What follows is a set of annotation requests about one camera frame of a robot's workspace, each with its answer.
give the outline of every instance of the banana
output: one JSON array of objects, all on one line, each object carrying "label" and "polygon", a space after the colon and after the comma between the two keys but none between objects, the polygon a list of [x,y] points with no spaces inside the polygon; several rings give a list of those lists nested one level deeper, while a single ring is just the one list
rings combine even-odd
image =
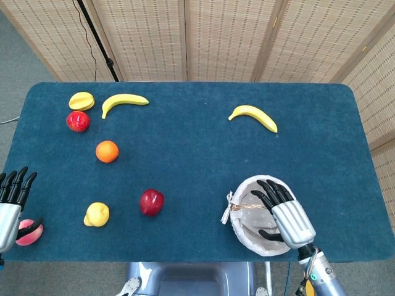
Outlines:
[{"label": "banana", "polygon": [[101,118],[106,119],[107,113],[119,104],[147,105],[148,103],[145,97],[137,96],[136,94],[116,94],[104,101]]},{"label": "banana", "polygon": [[69,107],[73,110],[85,111],[89,108],[92,108],[93,105],[93,96],[86,91],[81,91],[74,94],[69,100]]},{"label": "banana", "polygon": [[248,115],[258,120],[269,131],[277,133],[276,123],[261,109],[250,105],[241,105],[234,109],[233,113],[229,116],[228,120],[231,121],[236,116]]}]

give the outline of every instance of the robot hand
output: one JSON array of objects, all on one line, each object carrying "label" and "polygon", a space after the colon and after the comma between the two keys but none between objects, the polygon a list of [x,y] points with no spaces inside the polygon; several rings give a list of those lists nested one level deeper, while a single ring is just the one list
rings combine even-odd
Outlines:
[{"label": "robot hand", "polygon": [[29,227],[18,229],[31,184],[37,176],[34,172],[22,183],[27,170],[25,166],[19,172],[12,171],[8,176],[0,174],[0,254],[8,251],[15,240],[33,232],[43,222],[40,218]]},{"label": "robot hand", "polygon": [[266,193],[258,190],[251,193],[264,203],[280,230],[279,234],[269,234],[261,229],[259,234],[270,241],[283,241],[291,249],[298,249],[313,242],[315,230],[301,204],[288,190],[272,180],[258,180],[257,183]]}]

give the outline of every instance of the teal felt surface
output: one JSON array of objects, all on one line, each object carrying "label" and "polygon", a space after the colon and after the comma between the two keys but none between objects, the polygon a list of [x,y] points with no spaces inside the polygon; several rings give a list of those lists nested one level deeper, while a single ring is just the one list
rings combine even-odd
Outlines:
[{"label": "teal felt surface", "polygon": [[[70,131],[70,97],[91,93],[85,133]],[[146,106],[120,105],[101,119],[109,96],[132,93]],[[278,125],[271,133],[251,117],[228,116],[254,105]],[[95,156],[110,139],[120,154]],[[41,83],[25,101],[5,171],[37,171],[22,218],[44,217],[44,233],[15,245],[6,260],[260,261],[295,260],[296,252],[264,258],[219,221],[226,195],[246,178],[286,182],[331,261],[390,257],[394,236],[352,91],[341,84]],[[139,211],[147,188],[165,195],[154,218]],[[110,220],[83,225],[89,204],[104,202]]]}]

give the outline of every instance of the woven panel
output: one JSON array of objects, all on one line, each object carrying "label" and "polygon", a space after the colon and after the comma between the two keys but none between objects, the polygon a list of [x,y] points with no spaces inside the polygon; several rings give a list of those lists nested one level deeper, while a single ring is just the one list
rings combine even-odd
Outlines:
[{"label": "woven panel", "polygon": [[395,133],[395,26],[343,81],[354,91],[370,145]]},{"label": "woven panel", "polygon": [[[1,0],[0,7],[59,80],[94,80],[94,59],[72,1]],[[114,81],[83,15],[81,19],[98,62],[97,80]]]},{"label": "woven panel", "polygon": [[94,6],[125,80],[182,81],[186,77],[180,1],[98,0]]},{"label": "woven panel", "polygon": [[261,81],[329,82],[393,1],[292,0]]},{"label": "woven panel", "polygon": [[395,233],[395,147],[373,156],[385,206]]},{"label": "woven panel", "polygon": [[275,1],[190,1],[191,80],[249,81]]}]

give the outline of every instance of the floor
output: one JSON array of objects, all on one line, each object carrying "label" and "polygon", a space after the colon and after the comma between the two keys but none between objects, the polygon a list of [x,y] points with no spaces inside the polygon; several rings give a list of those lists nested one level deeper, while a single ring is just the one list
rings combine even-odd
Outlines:
[{"label": "floor", "polygon": [[[19,116],[25,96],[35,83],[54,79],[1,12],[0,40],[1,122]],[[16,125],[16,122],[0,125],[0,171]],[[395,258],[370,263],[337,263],[333,266],[351,296],[395,293]],[[4,270],[0,271],[0,291],[2,296],[111,296],[120,292],[126,268],[126,263],[7,262]],[[256,270],[258,284],[264,285],[261,263],[256,264]],[[287,272],[287,263],[272,263],[275,295],[283,295]],[[294,295],[301,277],[302,271],[294,263],[288,295]]]}]

